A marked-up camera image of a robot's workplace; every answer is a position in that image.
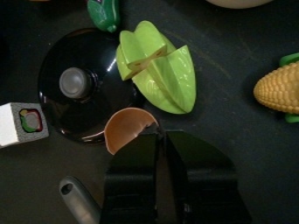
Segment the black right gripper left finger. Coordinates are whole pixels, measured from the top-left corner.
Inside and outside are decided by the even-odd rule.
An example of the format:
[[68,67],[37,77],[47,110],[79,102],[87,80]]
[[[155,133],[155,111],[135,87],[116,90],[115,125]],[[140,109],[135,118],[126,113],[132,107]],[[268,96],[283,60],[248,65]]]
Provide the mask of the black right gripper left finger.
[[115,154],[106,174],[99,224],[155,224],[159,134],[138,136]]

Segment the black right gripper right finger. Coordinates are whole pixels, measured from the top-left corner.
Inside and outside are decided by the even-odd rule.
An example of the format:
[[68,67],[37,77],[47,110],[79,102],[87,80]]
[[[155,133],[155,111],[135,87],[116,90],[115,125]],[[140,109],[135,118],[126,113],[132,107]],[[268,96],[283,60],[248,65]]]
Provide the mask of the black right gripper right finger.
[[183,131],[166,132],[164,146],[180,224],[251,224],[230,158]]

